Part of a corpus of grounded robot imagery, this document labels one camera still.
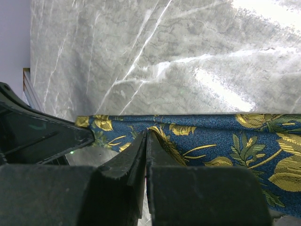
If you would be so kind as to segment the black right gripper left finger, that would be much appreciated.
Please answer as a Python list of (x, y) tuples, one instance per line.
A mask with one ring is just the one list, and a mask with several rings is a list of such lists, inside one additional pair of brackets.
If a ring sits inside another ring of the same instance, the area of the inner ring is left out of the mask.
[(142, 216), (146, 131), (101, 165), (5, 164), (3, 226), (135, 226)]

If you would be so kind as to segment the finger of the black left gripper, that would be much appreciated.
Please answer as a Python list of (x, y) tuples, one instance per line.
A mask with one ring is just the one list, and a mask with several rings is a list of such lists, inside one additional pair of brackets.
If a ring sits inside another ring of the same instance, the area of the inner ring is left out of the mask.
[(93, 132), (38, 110), (0, 84), (0, 163), (67, 165), (66, 154), (94, 142)]

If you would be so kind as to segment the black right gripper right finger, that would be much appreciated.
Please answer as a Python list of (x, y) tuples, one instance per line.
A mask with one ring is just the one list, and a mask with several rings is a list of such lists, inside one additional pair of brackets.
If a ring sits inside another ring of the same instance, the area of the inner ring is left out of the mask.
[(147, 133), (147, 196), (154, 226), (270, 226), (261, 187), (243, 167), (182, 166)]

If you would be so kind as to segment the blue floral yellow tie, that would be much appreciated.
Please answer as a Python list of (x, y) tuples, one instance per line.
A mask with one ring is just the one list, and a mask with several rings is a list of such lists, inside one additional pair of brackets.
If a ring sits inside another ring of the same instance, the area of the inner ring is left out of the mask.
[(95, 146), (118, 153), (151, 130), (183, 166), (246, 167), (271, 209), (301, 215), (299, 114), (91, 115), (75, 124), (92, 130)]

